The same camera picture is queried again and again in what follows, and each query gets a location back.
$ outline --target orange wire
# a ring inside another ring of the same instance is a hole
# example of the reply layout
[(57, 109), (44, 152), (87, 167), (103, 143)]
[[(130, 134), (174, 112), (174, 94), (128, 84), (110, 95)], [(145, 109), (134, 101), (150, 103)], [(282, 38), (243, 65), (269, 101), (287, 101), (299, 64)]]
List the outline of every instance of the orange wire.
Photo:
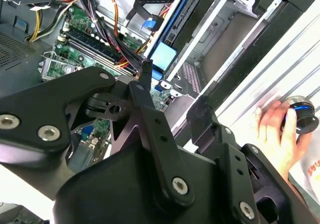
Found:
[[(64, 2), (76, 2), (78, 0), (63, 0)], [(115, 32), (115, 35), (118, 36), (118, 20), (119, 20), (119, 11), (118, 11), (118, 5), (116, 3), (116, 0), (111, 0), (114, 4), (114, 32)]]
[(167, 13), (167, 12), (169, 11), (169, 9), (170, 9), (170, 8), (167, 7), (167, 8), (160, 14), (160, 16), (164, 15), (165, 13)]
[[(136, 53), (141, 53), (141, 52), (144, 50), (144, 48), (146, 47), (146, 45), (147, 45), (147, 44), (145, 44), (144, 46), (142, 46), (141, 48), (139, 48), (139, 49), (136, 51)], [(125, 68), (125, 67), (127, 67), (128, 65), (129, 65), (129, 62), (126, 61), (126, 62), (124, 62), (124, 63), (115, 65), (114, 67), (115, 67), (115, 68)]]

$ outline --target green circuit board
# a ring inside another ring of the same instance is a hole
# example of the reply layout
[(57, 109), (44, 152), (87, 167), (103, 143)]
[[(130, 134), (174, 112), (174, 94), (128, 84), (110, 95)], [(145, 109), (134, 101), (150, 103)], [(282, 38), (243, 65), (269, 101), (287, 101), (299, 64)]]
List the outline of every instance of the green circuit board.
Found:
[[(55, 52), (58, 56), (61, 56), (63, 58), (69, 59), (70, 61), (73, 61), (74, 63), (77, 63), (82, 68), (88, 68), (91, 66), (96, 66), (105, 69), (109, 73), (111, 73), (113, 76), (119, 76), (118, 72), (115, 72), (114, 70), (105, 67), (104, 65), (100, 64), (99, 62), (93, 60), (92, 58), (86, 56), (85, 54), (81, 53), (80, 51), (68, 46), (64, 45), (61, 42), (58, 42), (56, 45)], [(55, 69), (58, 69), (60, 73), (63, 73), (61, 70), (63, 67), (53, 67)]]
[(99, 136), (102, 140), (107, 138), (108, 130), (110, 129), (110, 121), (97, 119), (93, 124), (95, 136)]
[[(95, 25), (93, 25), (91, 20), (86, 16), (85, 12), (76, 5), (73, 5), (69, 10), (69, 13), (66, 17), (66, 22), (68, 22), (70, 26), (73, 26), (74, 28), (83, 33), (86, 33), (87, 35), (90, 35), (92, 32), (96, 32)], [(141, 41), (129, 36), (123, 36), (123, 42), (134, 51), (139, 49), (142, 45)], [(85, 55), (84, 53), (72, 48), (68, 45), (68, 43), (56, 41), (54, 51), (57, 56), (70, 60), (73, 65), (53, 61), (51, 62), (50, 68), (47, 72), (47, 76), (49, 77), (58, 78), (74, 72), (78, 69), (83, 69), (91, 66), (101, 67), (111, 73), (113, 76), (119, 76), (119, 73), (115, 70), (107, 68), (105, 65), (102, 65), (101, 63)], [(152, 85), (150, 94), (154, 101), (155, 108), (157, 110), (165, 111), (169, 104), (168, 101), (170, 102), (170, 91), (159, 92), (155, 89), (154, 85)], [(102, 127), (103, 129), (109, 128), (108, 124), (102, 125)]]
[[(69, 24), (78, 30), (91, 34), (96, 32), (96, 26), (91, 22), (91, 20), (86, 16), (86, 13), (76, 5), (71, 7), (72, 12), (70, 12)], [(133, 51), (137, 51), (142, 42), (131, 37), (122, 36), (122, 41), (127, 45), (128, 48)]]

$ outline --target black metal bracket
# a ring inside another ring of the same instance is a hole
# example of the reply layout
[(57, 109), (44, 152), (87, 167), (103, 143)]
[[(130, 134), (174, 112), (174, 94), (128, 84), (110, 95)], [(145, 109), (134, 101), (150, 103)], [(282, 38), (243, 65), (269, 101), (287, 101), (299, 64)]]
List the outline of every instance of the black metal bracket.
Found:
[[(0, 162), (37, 168), (58, 165), (71, 141), (66, 116), (71, 122), (84, 100), (109, 91), (114, 83), (110, 73), (92, 67), (2, 98), (0, 114), (14, 115), (19, 125), (0, 129)], [(57, 140), (39, 137), (46, 125), (58, 128)]]
[[(20, 124), (0, 129), (0, 162), (54, 168), (65, 158), (70, 130), (87, 126), (96, 118), (107, 119), (115, 140), (113, 152), (133, 143), (145, 148), (157, 204), (167, 212), (170, 207), (191, 206), (195, 201), (191, 181), (165, 115), (154, 109), (150, 96), (150, 66), (146, 64), (147, 72), (142, 72), (143, 83), (115, 82), (110, 73), (90, 67), (1, 99), (0, 114), (15, 115)], [(42, 140), (37, 135), (45, 125), (59, 131), (56, 140)], [(183, 195), (173, 188), (176, 177), (187, 183)]]
[(203, 96), (191, 107), (186, 119), (192, 130), (192, 142), (198, 146), (197, 153), (215, 160), (219, 166), (221, 211), (226, 223), (241, 220), (241, 223), (258, 224), (259, 219), (250, 220), (241, 210), (243, 204), (249, 205), (254, 216), (258, 216), (246, 157), (231, 130), (218, 122)]
[[(277, 217), (278, 224), (312, 222), (306, 220), (308, 208), (299, 201), (262, 151), (251, 144), (244, 145), (241, 151), (249, 163), (255, 202), (260, 207), (260, 212), (267, 217), (267, 221), (274, 222)], [(276, 210), (266, 210), (268, 202), (274, 203)]]

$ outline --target hex bolt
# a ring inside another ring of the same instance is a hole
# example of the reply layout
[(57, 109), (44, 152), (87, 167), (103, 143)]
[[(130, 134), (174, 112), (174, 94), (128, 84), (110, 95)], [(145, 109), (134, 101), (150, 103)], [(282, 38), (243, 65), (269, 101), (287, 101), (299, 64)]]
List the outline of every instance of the hex bolt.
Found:
[(185, 195), (188, 193), (188, 185), (182, 178), (174, 178), (172, 180), (172, 186), (180, 195)]
[(109, 78), (109, 76), (107, 74), (105, 74), (105, 73), (100, 73), (100, 77), (104, 78), (104, 79), (108, 79)]
[(224, 128), (224, 129), (225, 129), (226, 133), (228, 133), (228, 134), (232, 133), (232, 131), (229, 128)]
[(45, 125), (39, 128), (38, 136), (46, 142), (55, 141), (60, 137), (60, 130), (55, 126)]
[(250, 220), (255, 219), (255, 213), (252, 208), (248, 205), (248, 203), (240, 202), (241, 212)]
[(19, 126), (20, 120), (11, 114), (0, 115), (0, 129), (13, 129)]
[(255, 146), (251, 146), (251, 148), (255, 153), (259, 153), (258, 149)]

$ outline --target black knob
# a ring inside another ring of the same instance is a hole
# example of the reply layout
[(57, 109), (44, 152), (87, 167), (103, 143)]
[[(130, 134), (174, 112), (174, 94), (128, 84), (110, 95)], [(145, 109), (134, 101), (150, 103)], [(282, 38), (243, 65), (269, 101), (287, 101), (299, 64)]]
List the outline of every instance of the black knob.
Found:
[(315, 107), (310, 100), (302, 96), (295, 96), (288, 98), (286, 102), (296, 111), (296, 133), (311, 133), (318, 127), (319, 119), (315, 116)]

